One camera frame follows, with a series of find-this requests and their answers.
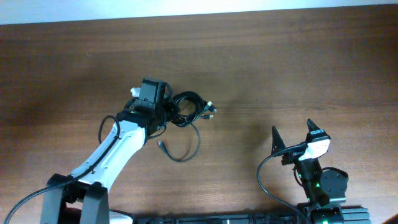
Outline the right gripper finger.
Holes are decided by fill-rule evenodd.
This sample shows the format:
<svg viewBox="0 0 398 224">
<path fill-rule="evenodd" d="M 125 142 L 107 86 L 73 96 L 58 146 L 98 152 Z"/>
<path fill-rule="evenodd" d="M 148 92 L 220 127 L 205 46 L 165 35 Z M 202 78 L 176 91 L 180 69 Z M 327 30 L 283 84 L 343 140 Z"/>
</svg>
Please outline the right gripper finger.
<svg viewBox="0 0 398 224">
<path fill-rule="evenodd" d="M 272 147 L 271 154 L 274 155 L 279 151 L 282 151 L 286 148 L 277 128 L 275 126 L 272 127 Z"/>
<path fill-rule="evenodd" d="M 307 128 L 310 132 L 320 130 L 320 128 L 310 118 L 307 119 Z"/>
</svg>

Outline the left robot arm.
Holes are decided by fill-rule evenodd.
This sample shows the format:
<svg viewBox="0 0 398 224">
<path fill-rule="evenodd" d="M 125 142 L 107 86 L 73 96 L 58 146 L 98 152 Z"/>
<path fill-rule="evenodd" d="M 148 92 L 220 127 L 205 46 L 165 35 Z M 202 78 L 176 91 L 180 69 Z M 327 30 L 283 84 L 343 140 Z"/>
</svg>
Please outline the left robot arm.
<svg viewBox="0 0 398 224">
<path fill-rule="evenodd" d="M 47 182 L 40 222 L 133 223 L 132 216 L 109 208 L 108 194 L 130 158 L 159 135 L 177 112 L 168 83 L 143 79 L 115 116 L 106 138 L 68 176 L 54 174 Z"/>
</svg>

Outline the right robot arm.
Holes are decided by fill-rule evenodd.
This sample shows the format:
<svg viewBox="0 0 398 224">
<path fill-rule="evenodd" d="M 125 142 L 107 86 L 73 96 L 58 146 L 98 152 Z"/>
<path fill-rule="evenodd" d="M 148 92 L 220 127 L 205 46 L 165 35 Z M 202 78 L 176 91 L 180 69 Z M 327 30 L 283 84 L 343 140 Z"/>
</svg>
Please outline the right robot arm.
<svg viewBox="0 0 398 224">
<path fill-rule="evenodd" d="M 322 168 L 319 158 L 328 152 L 331 137 L 311 119 L 308 133 L 300 144 L 285 146 L 276 127 L 272 127 L 272 156 L 280 156 L 282 165 L 294 165 L 295 178 L 307 196 L 297 205 L 312 223 L 344 223 L 341 204 L 346 202 L 348 174 L 334 167 Z"/>
</svg>

